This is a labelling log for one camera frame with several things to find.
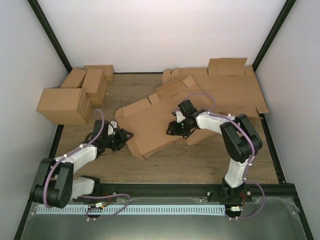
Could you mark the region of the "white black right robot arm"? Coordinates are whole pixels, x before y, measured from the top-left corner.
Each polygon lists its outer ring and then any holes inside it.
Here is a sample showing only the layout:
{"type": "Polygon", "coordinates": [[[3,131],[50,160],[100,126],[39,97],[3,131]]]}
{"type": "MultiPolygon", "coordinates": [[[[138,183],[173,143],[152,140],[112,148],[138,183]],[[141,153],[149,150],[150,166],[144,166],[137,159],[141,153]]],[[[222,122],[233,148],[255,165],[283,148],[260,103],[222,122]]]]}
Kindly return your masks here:
{"type": "Polygon", "coordinates": [[[220,115],[197,110],[187,99],[172,113],[176,120],[168,124],[166,134],[189,138],[195,130],[210,130],[222,135],[230,163],[221,183],[221,194],[229,202],[236,200],[244,188],[252,161],[263,147],[263,141],[245,114],[220,115]]]}

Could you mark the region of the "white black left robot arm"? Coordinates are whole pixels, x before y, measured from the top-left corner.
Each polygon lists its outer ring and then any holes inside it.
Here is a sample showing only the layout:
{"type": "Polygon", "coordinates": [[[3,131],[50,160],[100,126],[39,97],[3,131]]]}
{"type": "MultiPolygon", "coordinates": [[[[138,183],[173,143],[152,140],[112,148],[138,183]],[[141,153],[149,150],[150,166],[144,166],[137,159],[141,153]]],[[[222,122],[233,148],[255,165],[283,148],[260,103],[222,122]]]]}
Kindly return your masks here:
{"type": "Polygon", "coordinates": [[[118,152],[133,136],[115,121],[96,120],[93,131],[76,149],[60,157],[41,160],[29,194],[31,201],[60,209],[75,198],[97,202],[102,196],[100,180],[88,175],[75,179],[74,174],[105,155],[107,149],[118,152]]]}

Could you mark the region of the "brown cardboard box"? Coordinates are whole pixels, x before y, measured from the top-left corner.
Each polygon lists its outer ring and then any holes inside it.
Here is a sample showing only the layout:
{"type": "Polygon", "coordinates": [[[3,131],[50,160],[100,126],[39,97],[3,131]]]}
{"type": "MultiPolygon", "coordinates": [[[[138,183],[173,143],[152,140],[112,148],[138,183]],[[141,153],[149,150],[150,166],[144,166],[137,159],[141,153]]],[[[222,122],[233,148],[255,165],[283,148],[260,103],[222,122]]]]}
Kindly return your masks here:
{"type": "Polygon", "coordinates": [[[214,98],[217,108],[225,106],[223,87],[213,77],[185,76],[158,87],[154,93],[148,91],[146,85],[155,87],[160,74],[118,74],[115,77],[124,84],[122,89],[126,94],[143,97],[115,113],[119,126],[134,135],[127,145],[136,158],[144,160],[173,143],[193,146],[214,135],[205,129],[196,130],[188,139],[166,134],[169,123],[175,119],[172,112],[185,98],[197,109],[208,109],[213,103],[204,94],[214,98]]]}

